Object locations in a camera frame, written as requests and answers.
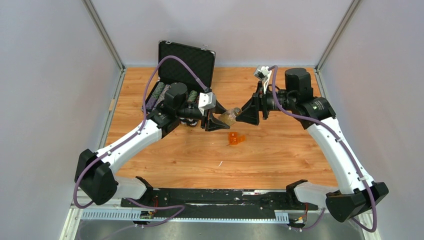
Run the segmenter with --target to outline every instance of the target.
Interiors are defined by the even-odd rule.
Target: orange object
[[[228,142],[230,145],[237,145],[246,140],[245,135],[240,135],[237,132],[229,132],[228,133]]]

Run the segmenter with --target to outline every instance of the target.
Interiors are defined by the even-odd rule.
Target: wooden table surface
[[[286,69],[278,71],[276,85],[280,88],[285,88]],[[142,95],[153,70],[127,69],[107,145],[143,120]],[[212,90],[225,108],[241,108],[250,99],[257,86],[254,70],[215,68]],[[320,93],[313,69],[307,70],[317,96]],[[229,145],[228,132],[245,135],[246,141]],[[200,124],[180,125],[134,156],[117,175],[141,176],[155,188],[285,189],[300,179],[337,186],[330,165],[312,137],[297,120],[277,111],[270,112],[259,126],[236,122],[231,129],[205,132]]]

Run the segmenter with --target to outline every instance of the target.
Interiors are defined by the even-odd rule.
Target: robotic arm
[[[372,208],[368,189],[372,192],[375,204],[379,203],[389,192],[386,184],[375,182],[353,154],[330,103],[323,97],[313,96],[309,73],[303,68],[287,70],[285,72],[286,89],[279,89],[277,92],[272,91],[268,86],[271,74],[271,69],[266,66],[256,70],[254,75],[260,81],[257,83],[255,93],[242,107],[242,113],[236,118],[238,122],[258,125],[259,112],[262,112],[263,119],[266,120],[269,112],[278,111],[281,105],[284,110],[324,123],[339,136],[338,139],[334,138],[322,124],[316,124],[307,119],[299,120],[322,149],[336,176],[338,187],[321,186],[307,180],[300,180],[286,187],[290,201],[294,204],[311,203],[328,208],[331,215],[339,222],[344,222]],[[214,117],[213,113],[222,114],[226,109],[219,104],[210,89],[200,94],[198,104],[187,103],[187,94],[186,85],[173,83],[166,92],[164,101],[146,117],[142,130],[140,124],[111,145],[96,152],[86,149],[80,154],[75,182],[77,185],[79,183],[79,187],[94,203],[102,205],[111,198],[140,199],[144,197],[147,190],[153,189],[141,177],[126,178],[115,176],[115,174],[135,154],[173,131],[179,125],[180,118],[201,120],[201,127],[207,132],[230,128]],[[362,177],[356,171],[356,166],[340,141],[343,141],[351,152]]]
[[[238,122],[253,125],[259,124],[259,112],[263,119],[268,118],[270,111],[279,111],[273,92],[269,89],[268,81],[271,71],[267,66],[259,67],[254,75],[260,79],[257,83],[256,92],[252,98],[242,107],[241,114],[236,118]],[[347,143],[336,113],[330,103],[324,97],[314,97],[311,87],[311,76],[304,68],[291,68],[285,72],[286,89],[280,89],[276,94],[279,105],[284,110],[291,111],[297,116],[305,130],[318,143],[325,158],[329,162],[338,187],[321,186],[300,180],[286,187],[294,202],[312,203],[319,207],[328,208],[331,215],[339,222],[344,222],[372,208],[367,186],[373,195],[375,204],[378,204],[389,190],[384,182],[375,182],[373,177],[364,169],[351,147]],[[318,120],[322,124],[314,123],[308,119]],[[326,128],[335,131],[339,138]],[[341,145],[343,141],[346,149],[350,151],[362,177],[356,170],[354,163],[347,151]]]
[[[187,97],[185,84],[171,84],[163,102],[147,115],[143,129],[139,124],[111,145],[96,152],[86,149],[79,155],[74,179],[76,183],[83,171],[97,160],[79,182],[79,187],[95,204],[102,205],[111,198],[140,199],[151,188],[141,177],[127,178],[115,174],[138,152],[173,131],[180,124],[180,118],[201,120],[201,127],[207,132],[230,128],[213,115],[226,111],[213,92],[207,90],[207,93],[201,93],[199,103],[188,103]]]

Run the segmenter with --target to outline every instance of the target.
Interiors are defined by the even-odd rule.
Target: gray wall
[[[82,1],[0,1],[0,235],[58,239],[118,78]]]
[[[365,0],[322,71],[346,137],[386,182],[384,240],[422,236],[424,2]]]
[[[216,51],[222,65],[315,65],[351,0],[93,0],[120,57],[157,64],[158,41]]]

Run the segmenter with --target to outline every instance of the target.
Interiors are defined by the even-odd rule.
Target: purple cable
[[[168,222],[169,220],[175,218],[178,214],[180,214],[186,208],[186,206],[184,206],[184,205],[156,206],[156,207],[154,207],[154,206],[146,206],[146,205],[143,205],[143,204],[140,204],[140,203],[136,202],[132,198],[126,198],[126,199],[128,201],[130,201],[132,204],[134,204],[134,205],[136,205],[138,207],[141,207],[141,208],[145,208],[145,209],[153,209],[153,210],[167,210],[167,209],[176,209],[176,208],[181,208],[181,209],[179,211],[177,211],[176,213],[174,213],[172,216],[168,217],[167,219],[165,219],[163,221],[160,221],[160,222],[157,222],[157,223],[153,223],[153,224],[150,224],[150,225],[144,225],[144,224],[129,225],[129,226],[123,227],[123,228],[121,228],[121,229],[119,229],[119,230],[117,230],[117,231],[109,234],[108,236],[102,238],[101,240],[109,239],[110,237],[112,237],[112,236],[114,236],[114,235],[116,235],[116,234],[118,234],[118,233],[120,233],[122,231],[125,231],[127,229],[131,229],[131,228],[134,228],[134,227],[148,228],[148,227],[156,227],[156,226],[162,225],[162,224]]]
[[[354,156],[352,155],[351,151],[349,150],[348,146],[346,146],[346,144],[344,143],[344,141],[340,140],[339,135],[337,135],[337,133],[331,128],[329,127],[327,124],[323,123],[320,120],[311,118],[311,117],[307,117],[307,116],[301,116],[301,115],[297,115],[297,114],[293,114],[291,112],[288,112],[287,110],[285,110],[283,108],[283,106],[278,102],[278,98],[277,98],[277,92],[276,92],[276,77],[277,77],[277,71],[278,71],[278,66],[274,65],[271,66],[268,70],[272,70],[275,69],[274,73],[272,74],[272,97],[274,98],[275,101],[275,105],[277,106],[277,108],[283,112],[284,114],[296,118],[296,119],[302,119],[302,120],[307,120],[310,122],[313,122],[317,125],[321,125],[323,126],[325,129],[327,129],[334,137],[335,139],[340,143],[340,145],[343,147],[343,149],[346,151],[347,155],[349,156],[350,161],[352,162],[355,170],[357,171],[357,174],[359,175],[360,178],[363,178],[364,175],[362,174],[361,169],[359,168],[357,162],[355,161]],[[365,231],[373,233],[377,230],[377,210],[376,210],[376,201],[374,200],[374,196],[373,196],[373,192],[371,191],[370,186],[368,185],[368,182],[366,180],[362,180],[363,185],[365,186],[366,192],[369,195],[369,200],[371,201],[371,209],[372,209],[372,228],[367,228],[366,226],[362,225],[362,223],[360,223],[358,220],[353,218],[353,221],[355,223],[357,223],[361,228],[363,228]]]
[[[177,60],[180,64],[182,64],[185,67],[185,69],[187,69],[187,71],[193,76],[193,78],[196,80],[196,82],[201,86],[201,88],[203,90],[208,89],[205,86],[205,84],[203,84],[203,82],[198,78],[198,76],[190,69],[190,67],[183,60],[181,60],[180,58],[173,56],[173,55],[166,56],[166,57],[162,58],[162,60],[157,64],[156,68],[154,69],[153,73],[151,74],[150,78],[147,81],[147,84],[146,84],[146,87],[145,87],[144,93],[143,93],[143,101],[142,101],[143,102],[143,113],[146,113],[146,95],[147,95],[147,91],[149,89],[150,82],[152,81],[152,79],[155,76],[156,72],[158,71],[159,67],[168,59]],[[146,114],[143,114],[143,122],[141,123],[141,126],[138,130],[142,131],[145,124],[146,124]],[[117,144],[116,146],[112,147],[109,151],[114,152],[115,150],[120,148],[122,145],[128,143],[135,136],[137,136],[137,132],[134,132],[131,136],[129,136],[127,139],[123,140],[121,143]],[[93,201],[90,201],[86,205],[81,205],[81,204],[78,203],[78,199],[77,199],[78,187],[80,186],[80,183],[83,180],[84,175],[88,172],[88,170],[93,165],[95,165],[97,162],[99,162],[100,160],[105,158],[107,155],[108,155],[108,153],[105,152],[102,155],[100,155],[99,157],[97,157],[94,161],[92,161],[86,168],[84,168],[84,170],[81,172],[78,179],[76,180],[75,187],[73,188],[73,203],[75,204],[75,206],[77,208],[85,209],[88,206],[90,206],[91,204],[93,204]]]
[[[318,225],[318,223],[321,221],[321,219],[323,219],[325,212],[326,212],[326,209],[323,208],[321,210],[321,214],[319,215],[318,219],[312,225],[310,225],[308,227],[305,227],[305,228],[291,227],[291,229],[296,230],[296,231],[300,231],[300,230],[301,231],[308,231],[308,230],[311,230],[311,229],[315,228]]]

